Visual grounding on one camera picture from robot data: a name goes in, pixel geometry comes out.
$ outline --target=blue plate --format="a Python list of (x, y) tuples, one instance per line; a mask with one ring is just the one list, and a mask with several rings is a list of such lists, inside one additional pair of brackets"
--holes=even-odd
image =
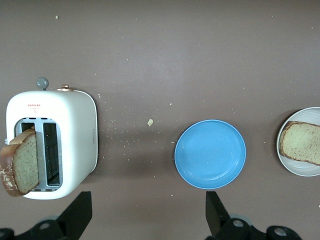
[(180, 137), (174, 152), (181, 177), (200, 189), (217, 189), (229, 184), (246, 161), (246, 145), (229, 123), (204, 120), (190, 126)]

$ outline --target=bread in toaster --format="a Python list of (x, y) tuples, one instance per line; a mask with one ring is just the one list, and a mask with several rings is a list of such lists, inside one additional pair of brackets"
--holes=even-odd
[(5, 190), (13, 197), (23, 196), (39, 185), (34, 128), (22, 132), (2, 148), (0, 177)]
[(279, 152), (289, 159), (320, 166), (320, 126), (289, 121), (280, 136)]

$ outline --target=plate rim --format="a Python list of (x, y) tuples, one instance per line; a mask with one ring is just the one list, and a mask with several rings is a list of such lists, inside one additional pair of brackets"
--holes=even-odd
[[(206, 122), (215, 122), (215, 123), (220, 123), (220, 124), (224, 124), (226, 126), (228, 126), (229, 128), (232, 128), (233, 130), (235, 130), (235, 132), (237, 133), (237, 136), (239, 136), (239, 139), (241, 140), (241, 148), (243, 148), (243, 151), (244, 151), (244, 156), (243, 156), (243, 159), (240, 159), (240, 162), (241, 162), (241, 166), (238, 170), (238, 172), (231, 178), (231, 180), (227, 181), (226, 183), (224, 184), (220, 184), (219, 186), (214, 186), (214, 187), (203, 187), (203, 186), (199, 186), (199, 185), (196, 185), (196, 184), (193, 184), (191, 183), (190, 181), (186, 180), (186, 178), (183, 176), (183, 174), (181, 174), (181, 171), (179, 170), (178, 166), (177, 166), (177, 151), (178, 151), (178, 145), (179, 143), (181, 142), (181, 139), (183, 138), (183, 136), (192, 128), (194, 128), (195, 126), (197, 125), (200, 125), (200, 124), (203, 124), (203, 123), (206, 123)], [(206, 119), (206, 120), (201, 120), (201, 121), (198, 121), (198, 122), (195, 122), (194, 124), (190, 125), (186, 130), (184, 130), (184, 132), (180, 135), (176, 145), (175, 145), (175, 150), (174, 150), (174, 163), (175, 163), (175, 167), (179, 173), (179, 175), (182, 177), (182, 179), (184, 181), (186, 181), (188, 184), (190, 184), (191, 186), (193, 187), (196, 187), (196, 188), (199, 188), (199, 189), (204, 189), (204, 190), (213, 190), (213, 189), (218, 189), (218, 188), (222, 188), (226, 185), (228, 185), (229, 183), (231, 183), (233, 180), (235, 180), (235, 178), (241, 173), (241, 171), (243, 170), (244, 168), (244, 165), (246, 163), (246, 158), (247, 158), (247, 147), (246, 147), (246, 142), (243, 138), (243, 136), (241, 135), (241, 133), (238, 131), (238, 129), (236, 129), (233, 125), (231, 125), (230, 123), (226, 122), (226, 121), (223, 121), (223, 120), (219, 120), (219, 119)]]
[(289, 117), (284, 121), (284, 123), (282, 124), (282, 126), (281, 126), (281, 128), (280, 128), (280, 130), (279, 130), (279, 132), (278, 132), (278, 134), (277, 134), (277, 138), (276, 138), (276, 152), (277, 152), (277, 155), (278, 155), (278, 158), (279, 158), (280, 162), (282, 163), (282, 165), (283, 165), (289, 172), (291, 172), (291, 173), (293, 173), (293, 174), (295, 174), (295, 175), (301, 176), (301, 177), (315, 177), (315, 176), (319, 176), (319, 175), (320, 175), (320, 170), (319, 170), (319, 173), (305, 175), (305, 174), (297, 173), (297, 172), (295, 172), (294, 170), (288, 168), (288, 167), (286, 166), (286, 164), (284, 163), (283, 158), (286, 158), (286, 159), (289, 159), (289, 158), (287, 158), (287, 157), (285, 157), (285, 156), (282, 156), (282, 155), (280, 154), (279, 144), (280, 144), (281, 134), (282, 134), (282, 132), (283, 132), (283, 129), (284, 129), (285, 126), (287, 125), (287, 123), (288, 123), (292, 118), (294, 118), (296, 115), (301, 114), (301, 112), (304, 112), (304, 111), (307, 111), (307, 110), (310, 110), (310, 109), (318, 109), (319, 112), (320, 112), (320, 107), (319, 107), (319, 106), (311, 106), (311, 107), (303, 108), (303, 109), (300, 109), (300, 110), (296, 111), (295, 113), (293, 113), (291, 116), (289, 116)]

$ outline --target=plate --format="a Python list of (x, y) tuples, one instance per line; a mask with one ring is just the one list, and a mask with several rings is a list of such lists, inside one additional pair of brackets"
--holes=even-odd
[(289, 121), (305, 122), (309, 124), (320, 125), (320, 107), (309, 107), (297, 111), (295, 114), (290, 116), (280, 128), (276, 139), (276, 151), (278, 153), (279, 159), (283, 166), (290, 172), (303, 176), (303, 177), (313, 177), (320, 175), (320, 166), (314, 165), (309, 162), (296, 161), (280, 154), (280, 137), (283, 129)]
[(200, 189), (217, 189), (232, 182), (246, 161), (243, 137), (221, 120), (204, 120), (190, 126), (179, 138), (174, 152), (181, 177)]

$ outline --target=white toaster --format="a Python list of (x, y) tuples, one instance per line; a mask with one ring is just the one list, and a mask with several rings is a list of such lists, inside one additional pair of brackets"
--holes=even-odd
[(35, 127), (39, 185), (26, 198), (49, 200), (71, 193), (91, 173), (98, 160), (97, 109), (92, 97), (68, 85), (15, 95), (6, 109), (6, 141)]

